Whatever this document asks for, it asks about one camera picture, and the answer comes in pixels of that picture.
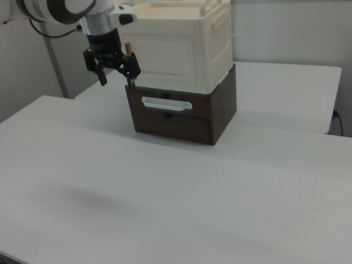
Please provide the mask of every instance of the white wall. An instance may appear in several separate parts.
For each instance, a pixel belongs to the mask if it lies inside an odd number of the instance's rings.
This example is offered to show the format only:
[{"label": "white wall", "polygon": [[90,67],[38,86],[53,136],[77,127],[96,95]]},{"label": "white wall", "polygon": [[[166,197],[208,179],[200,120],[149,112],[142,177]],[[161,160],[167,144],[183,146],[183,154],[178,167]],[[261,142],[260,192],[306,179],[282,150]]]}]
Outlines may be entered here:
[{"label": "white wall", "polygon": [[62,97],[43,37],[27,20],[0,25],[0,122],[42,95]]},{"label": "white wall", "polygon": [[352,2],[234,4],[233,31],[236,61],[341,67],[337,108],[352,136]]}]

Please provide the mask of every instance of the crate handle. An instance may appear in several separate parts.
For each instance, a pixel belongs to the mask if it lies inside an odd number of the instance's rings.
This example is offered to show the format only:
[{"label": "crate handle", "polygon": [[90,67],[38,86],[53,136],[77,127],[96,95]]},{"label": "crate handle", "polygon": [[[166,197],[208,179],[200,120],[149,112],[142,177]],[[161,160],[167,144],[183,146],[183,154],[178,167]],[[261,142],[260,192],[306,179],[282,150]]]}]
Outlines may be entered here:
[{"label": "crate handle", "polygon": [[193,105],[190,102],[176,101],[176,100],[163,99],[163,98],[143,96],[142,102],[145,107],[158,108],[158,109],[164,109],[164,110],[183,111],[186,109],[193,108]]},{"label": "crate handle", "polygon": [[[201,17],[205,17],[206,15],[206,7],[207,5],[211,2],[211,0],[204,0],[203,2],[200,3],[199,5],[199,14]],[[217,4],[221,4],[222,0],[216,0]]]}]

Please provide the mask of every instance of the small orange object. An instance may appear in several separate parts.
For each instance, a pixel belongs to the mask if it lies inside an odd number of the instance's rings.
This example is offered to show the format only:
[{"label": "small orange object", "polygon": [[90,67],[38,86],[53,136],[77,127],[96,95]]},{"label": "small orange object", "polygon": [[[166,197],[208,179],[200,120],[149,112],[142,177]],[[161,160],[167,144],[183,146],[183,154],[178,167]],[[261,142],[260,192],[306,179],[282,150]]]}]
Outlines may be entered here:
[{"label": "small orange object", "polygon": [[125,48],[126,48],[126,53],[127,54],[131,54],[132,53],[131,43],[130,42],[126,42],[125,43]]}]

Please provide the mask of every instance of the wooden box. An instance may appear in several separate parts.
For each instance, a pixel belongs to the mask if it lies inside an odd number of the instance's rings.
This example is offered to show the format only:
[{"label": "wooden box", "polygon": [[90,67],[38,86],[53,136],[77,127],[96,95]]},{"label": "wooden box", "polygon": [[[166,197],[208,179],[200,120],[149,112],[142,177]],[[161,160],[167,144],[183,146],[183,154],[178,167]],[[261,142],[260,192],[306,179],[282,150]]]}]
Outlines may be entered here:
[{"label": "wooden box", "polygon": [[[237,111],[235,65],[208,95],[128,85],[125,88],[135,130],[141,133],[215,145]],[[145,98],[183,101],[191,109],[148,107]]]}]

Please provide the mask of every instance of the white drawer handle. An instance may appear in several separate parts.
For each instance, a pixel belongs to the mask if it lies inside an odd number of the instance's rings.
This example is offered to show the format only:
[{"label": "white drawer handle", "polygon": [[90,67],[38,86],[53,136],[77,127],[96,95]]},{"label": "white drawer handle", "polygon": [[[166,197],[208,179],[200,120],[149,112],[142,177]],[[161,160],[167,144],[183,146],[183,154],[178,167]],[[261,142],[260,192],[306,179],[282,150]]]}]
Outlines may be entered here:
[{"label": "white drawer handle", "polygon": [[193,105],[190,102],[154,98],[154,97],[143,96],[142,102],[146,107],[173,110],[173,111],[183,111],[185,109],[193,108]]}]

